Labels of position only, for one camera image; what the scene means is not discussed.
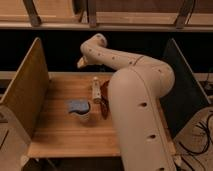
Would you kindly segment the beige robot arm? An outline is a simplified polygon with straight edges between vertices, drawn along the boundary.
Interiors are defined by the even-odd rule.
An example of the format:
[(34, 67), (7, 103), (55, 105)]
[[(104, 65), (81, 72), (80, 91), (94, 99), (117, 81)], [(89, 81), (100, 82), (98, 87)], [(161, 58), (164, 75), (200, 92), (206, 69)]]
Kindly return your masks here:
[(108, 101), (125, 171), (176, 171), (157, 100), (175, 82), (173, 69), (152, 57), (112, 50), (102, 34), (80, 46), (80, 68), (104, 64), (115, 70)]

